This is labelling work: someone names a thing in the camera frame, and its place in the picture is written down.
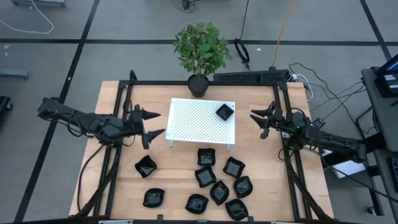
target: black bowl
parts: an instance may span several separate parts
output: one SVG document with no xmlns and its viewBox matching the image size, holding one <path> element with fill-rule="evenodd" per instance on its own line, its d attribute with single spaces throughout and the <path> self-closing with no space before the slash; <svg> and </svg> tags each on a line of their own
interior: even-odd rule
<svg viewBox="0 0 398 224">
<path fill-rule="evenodd" d="M 225 207 L 228 215 L 235 221 L 240 221 L 249 216 L 248 209 L 239 199 L 230 200 L 225 203 Z"/>
<path fill-rule="evenodd" d="M 232 110 L 229 106 L 227 106 L 225 103 L 218 108 L 216 111 L 216 114 L 220 116 L 224 121 L 228 120 L 228 118 L 234 113 L 234 110 Z"/>
<path fill-rule="evenodd" d="M 244 198 L 253 191 L 253 185 L 248 176 L 235 180 L 234 190 L 238 198 Z"/>
<path fill-rule="evenodd" d="M 214 175 L 211 166 L 205 166 L 200 170 L 195 170 L 195 177 L 199 182 L 199 187 L 207 187 L 217 181 L 216 175 Z"/>
<path fill-rule="evenodd" d="M 143 206 L 147 208 L 159 207 L 163 202 L 164 190 L 162 189 L 149 189 L 144 196 Z"/>
<path fill-rule="evenodd" d="M 209 200 L 200 194 L 193 194 L 188 198 L 185 209 L 194 214 L 202 214 L 206 210 L 207 202 Z"/>
<path fill-rule="evenodd" d="M 198 165 L 213 166 L 216 164 L 216 151 L 212 148 L 198 150 Z"/>
<path fill-rule="evenodd" d="M 149 174 L 157 169 L 156 163 L 149 156 L 144 156 L 138 163 L 136 163 L 135 167 L 138 173 L 141 174 L 142 178 L 149 176 Z"/>
<path fill-rule="evenodd" d="M 222 180 L 218 181 L 211 187 L 210 197 L 216 202 L 217 205 L 224 203 L 228 196 L 229 189 Z"/>
<path fill-rule="evenodd" d="M 242 175 L 243 172 L 243 168 L 246 165 L 244 165 L 243 162 L 233 158 L 232 156 L 230 158 L 228 158 L 228 160 L 226 161 L 225 167 L 223 169 L 223 171 L 228 174 L 231 175 L 233 177 L 235 177 L 235 179 L 240 178 L 240 176 Z"/>
</svg>

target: white perforated platform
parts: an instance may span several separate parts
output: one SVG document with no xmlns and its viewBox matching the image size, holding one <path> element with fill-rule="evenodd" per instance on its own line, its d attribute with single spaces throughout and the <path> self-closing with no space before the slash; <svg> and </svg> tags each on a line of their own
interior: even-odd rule
<svg viewBox="0 0 398 224">
<path fill-rule="evenodd" d="M 216 111 L 223 104 L 235 111 L 235 102 L 172 98 L 166 140 L 235 145 L 235 113 L 224 121 Z"/>
</svg>

